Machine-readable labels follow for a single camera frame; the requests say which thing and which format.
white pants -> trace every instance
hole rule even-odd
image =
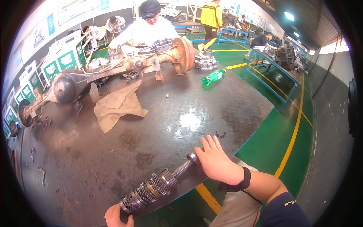
[[[269,47],[267,47],[267,46],[255,46],[255,47],[253,47],[253,49],[255,49],[255,50],[265,50],[266,48],[269,48]],[[251,54],[251,51],[252,50],[250,50],[248,52],[248,54],[246,54],[246,58],[249,57],[249,55]]]
[[[97,45],[97,39],[91,38],[90,43],[91,43],[92,49],[98,47],[98,45]]]
[[[237,157],[232,161],[250,170],[257,169],[247,165]],[[243,191],[227,192],[222,210],[209,227],[253,227],[260,216],[261,204]]]

person in yellow jacket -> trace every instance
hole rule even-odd
[[[210,47],[217,39],[218,29],[222,27],[222,8],[218,5],[220,0],[213,0],[207,2],[202,9],[200,15],[200,23],[205,28],[205,41],[198,45],[198,50],[202,52],[203,49]]]

aluminum gearbox housing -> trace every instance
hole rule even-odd
[[[217,68],[218,61],[212,55],[211,49],[205,49],[203,53],[195,55],[195,67],[201,70],[211,70]]]

black wrist strap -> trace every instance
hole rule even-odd
[[[226,183],[219,183],[218,190],[219,191],[242,191],[249,187],[249,183],[251,181],[251,172],[248,168],[242,167],[245,172],[244,179],[237,185],[228,185]]]

green plastic bottle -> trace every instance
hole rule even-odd
[[[211,85],[212,83],[216,82],[217,80],[219,80],[220,78],[223,77],[223,74],[226,72],[225,69],[222,70],[216,70],[214,72],[212,72],[211,74],[209,74],[208,76],[205,76],[202,78],[203,83],[206,86]]]

